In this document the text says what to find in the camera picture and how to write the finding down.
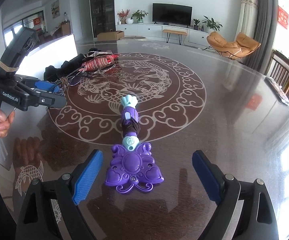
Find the white lace curtain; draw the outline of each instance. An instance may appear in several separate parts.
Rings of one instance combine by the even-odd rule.
[[[237,33],[244,33],[250,38],[254,36],[258,14],[258,0],[241,0],[240,17]]]

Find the dark cabinet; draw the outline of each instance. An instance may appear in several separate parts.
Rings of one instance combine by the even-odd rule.
[[[115,0],[90,0],[90,8],[94,37],[116,30]]]

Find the purple butterfly toy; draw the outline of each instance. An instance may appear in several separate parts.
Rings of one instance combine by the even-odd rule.
[[[140,191],[149,192],[153,189],[153,184],[164,181],[151,156],[151,144],[140,143],[138,139],[140,127],[137,103],[137,98],[132,95],[126,95],[121,99],[123,143],[111,147],[113,155],[105,185],[115,186],[119,193],[127,193],[134,186]]]

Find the window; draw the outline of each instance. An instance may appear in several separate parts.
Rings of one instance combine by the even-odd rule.
[[[40,23],[44,21],[43,11],[37,12],[35,14],[29,15],[26,18],[21,19],[18,22],[8,26],[3,30],[6,46],[10,44],[16,33],[24,26],[27,28],[35,29],[36,31],[41,30],[41,24],[34,23],[34,20],[39,18]]]

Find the tan leather chair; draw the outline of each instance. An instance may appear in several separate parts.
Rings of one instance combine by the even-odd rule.
[[[206,39],[210,47],[221,56],[230,59],[243,58],[254,52],[261,45],[243,33],[239,33],[237,40],[232,42],[227,42],[218,32],[212,32]]]

